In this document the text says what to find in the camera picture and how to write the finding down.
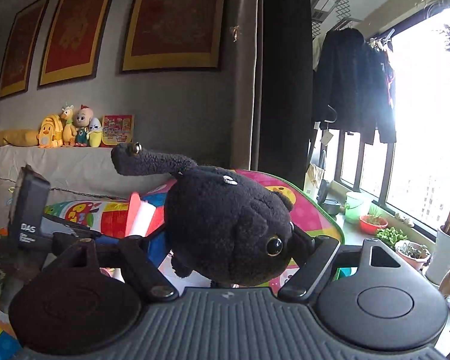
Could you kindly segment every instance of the doll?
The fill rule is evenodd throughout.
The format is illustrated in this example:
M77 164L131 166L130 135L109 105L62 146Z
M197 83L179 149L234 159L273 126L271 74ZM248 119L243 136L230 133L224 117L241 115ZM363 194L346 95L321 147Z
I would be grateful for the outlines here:
M60 119L65 120L65 127L63 128L63 145L75 146L77 129L73 125L73 105L65 104L65 107L62 108Z
M93 117L94 112L86 105L82 105L80 110L77 112L77 115L73 117L73 124L75 127L78 127L77 136L75 138L75 146L88 146L88 126Z
M96 117L91 119L90 125L88 126L87 138L91 147L99 147L102 142L102 125Z
M220 287L256 286L279 276L292 257L302 266L313 252L314 240L290 220L291 201L243 175L138 143L114 147L112 162L125 176L175 176L163 229L181 278L195 270Z

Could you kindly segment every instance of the white flower pot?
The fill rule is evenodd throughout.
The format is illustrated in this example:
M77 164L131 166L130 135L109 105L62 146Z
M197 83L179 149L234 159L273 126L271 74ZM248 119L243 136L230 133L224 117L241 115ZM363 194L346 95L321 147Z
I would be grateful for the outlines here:
M442 279L450 270L450 236L442 229L437 231L435 250L433 250L430 266L425 273L428 280L436 285L440 285Z

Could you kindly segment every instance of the plant pot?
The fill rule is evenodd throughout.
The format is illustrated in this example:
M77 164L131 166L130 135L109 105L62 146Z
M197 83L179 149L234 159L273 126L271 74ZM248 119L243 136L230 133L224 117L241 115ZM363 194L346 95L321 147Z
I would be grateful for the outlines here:
M377 234L377 231L380 229L384 229L388 226L388 222L383 218L378 218L380 225L373 225L372 223L368 223L367 220L371 217L371 215L362 215L360 216L360 230L364 233L370 234L374 236Z
M420 258L415 259L413 257L407 256L403 252L407 246L412 246L415 249L418 249L421 252ZM430 253L428 252L426 247L423 247L415 242L411 242L411 241L407 241L407 240L398 241L395 244L395 251L397 252L397 254L400 257L402 257L407 263L409 263L417 271L419 271L423 267L423 264L425 264L428 261L428 259L430 258Z
M432 253L430 266L427 269L427 279L440 285L443 278L450 270L450 235L445 234L442 228L437 230L437 240Z

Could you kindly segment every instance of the red plant pot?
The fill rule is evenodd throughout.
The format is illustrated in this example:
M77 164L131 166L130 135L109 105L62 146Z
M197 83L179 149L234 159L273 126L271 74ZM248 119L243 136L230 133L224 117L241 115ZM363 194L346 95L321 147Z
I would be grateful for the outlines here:
M370 234L374 236L377 234L377 231L380 229L384 229L388 226L388 222L383 218L378 218L380 225L372 225L372 223L368 223L367 219L369 219L371 215L362 215L360 216L360 230L364 233Z

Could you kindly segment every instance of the green bucket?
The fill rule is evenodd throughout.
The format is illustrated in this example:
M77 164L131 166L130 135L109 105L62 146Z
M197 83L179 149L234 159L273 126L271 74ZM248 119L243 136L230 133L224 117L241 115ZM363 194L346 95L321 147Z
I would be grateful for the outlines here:
M372 199L362 192L348 192L345 202L345 220L357 224L362 215L368 214Z

